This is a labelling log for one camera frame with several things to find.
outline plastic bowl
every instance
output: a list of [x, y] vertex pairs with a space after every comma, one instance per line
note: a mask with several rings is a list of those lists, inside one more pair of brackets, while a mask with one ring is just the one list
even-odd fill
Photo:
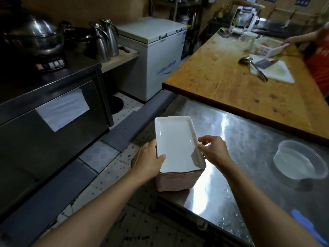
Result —
[[279, 171], [292, 179], [322, 179], [328, 175], [327, 163], [313, 149], [297, 141], [282, 141], [273, 160]]

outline person's arm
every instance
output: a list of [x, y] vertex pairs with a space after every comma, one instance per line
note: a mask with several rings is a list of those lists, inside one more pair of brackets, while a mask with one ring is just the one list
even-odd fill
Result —
[[322, 28], [320, 28], [317, 31], [308, 34], [303, 34], [301, 36], [289, 37], [288, 39], [284, 40], [282, 44], [321, 41], [327, 36], [328, 31], [329, 31], [329, 22], [327, 22]]
[[248, 179], [230, 158], [221, 137], [206, 135], [199, 141], [198, 148], [227, 179], [255, 246], [321, 246]]
[[156, 140], [153, 140], [141, 147], [126, 175], [40, 239], [34, 247], [99, 246], [134, 191], [159, 173], [166, 156], [157, 158], [155, 145]]

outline stack of plates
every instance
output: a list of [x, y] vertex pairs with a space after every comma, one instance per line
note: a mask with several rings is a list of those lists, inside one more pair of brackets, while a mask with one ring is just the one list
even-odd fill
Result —
[[159, 117], [155, 119], [157, 155], [166, 154], [156, 176], [157, 191], [180, 191], [192, 188], [206, 162], [196, 148], [198, 139], [191, 117]]

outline water in bowl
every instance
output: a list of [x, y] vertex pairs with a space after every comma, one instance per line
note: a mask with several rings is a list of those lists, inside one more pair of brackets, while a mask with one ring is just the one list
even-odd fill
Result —
[[295, 150], [281, 149], [273, 160], [276, 167], [289, 178], [311, 178], [315, 174], [314, 166], [309, 159]]

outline stainless steel table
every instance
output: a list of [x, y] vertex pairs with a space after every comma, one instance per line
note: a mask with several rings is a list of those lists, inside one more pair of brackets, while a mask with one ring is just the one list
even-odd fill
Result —
[[[329, 177], [322, 180], [292, 180], [273, 163], [278, 144], [286, 139], [308, 145], [327, 163], [329, 149], [192, 100], [186, 100], [175, 115], [190, 116], [198, 136], [221, 136], [232, 159], [259, 189], [286, 212], [293, 209], [300, 211], [329, 241]], [[196, 214], [212, 226], [253, 244], [226, 179], [208, 161], [205, 171], [189, 192], [162, 192], [158, 195]]]

